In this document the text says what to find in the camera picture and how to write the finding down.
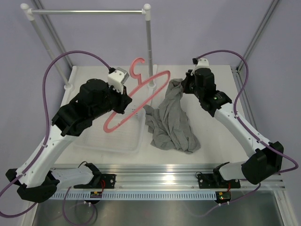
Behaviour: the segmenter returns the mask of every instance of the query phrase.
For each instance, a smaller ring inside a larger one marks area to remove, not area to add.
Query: white plastic bin
[[[133,112],[136,106],[128,106],[125,114],[117,114],[110,122],[109,128],[120,123],[127,115]],[[143,139],[145,125],[145,110],[140,110],[125,124],[112,133],[105,133],[104,122],[111,113],[102,115],[93,121],[93,125],[86,129],[75,141],[74,146],[84,149],[94,149],[99,151],[136,153],[140,149]]]

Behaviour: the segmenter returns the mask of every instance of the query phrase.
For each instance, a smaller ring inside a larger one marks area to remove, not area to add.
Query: horizontal bar
[[[69,15],[69,14],[141,14],[142,10],[46,10],[46,9],[32,9],[32,14],[40,15]]]

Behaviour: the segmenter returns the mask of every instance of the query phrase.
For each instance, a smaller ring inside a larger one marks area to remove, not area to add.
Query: gray floor
[[[234,197],[242,195],[233,192]],[[92,207],[68,201],[66,213],[74,224],[84,223]],[[214,201],[101,201],[91,226],[282,226],[275,197],[257,192],[237,203],[215,209],[203,218],[196,217],[216,205]],[[61,216],[62,201],[48,200],[38,206],[33,226],[67,226]]]

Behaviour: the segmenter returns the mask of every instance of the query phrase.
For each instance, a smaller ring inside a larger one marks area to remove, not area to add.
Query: slotted metal strip
[[[56,192],[50,199],[62,200],[65,191]],[[70,191],[67,200],[216,200],[215,192],[116,192],[105,191],[102,197],[90,197],[90,191]]]

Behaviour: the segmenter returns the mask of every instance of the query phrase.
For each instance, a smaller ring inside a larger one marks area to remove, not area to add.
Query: black mounting plate
[[[106,174],[103,173],[102,177],[100,179],[101,181],[103,180],[105,182],[105,189],[114,189],[115,188],[115,182],[116,182],[116,174]],[[96,187],[91,187],[90,185],[75,185],[74,188],[80,188],[80,189],[91,189],[91,188],[96,188],[96,189],[102,189],[102,184],[99,182]]]
[[[217,183],[214,180],[213,173],[204,173],[197,174],[198,178],[198,186],[200,189],[208,189],[208,188],[229,188],[229,183],[231,188],[241,188],[239,180],[228,180],[224,182]]]

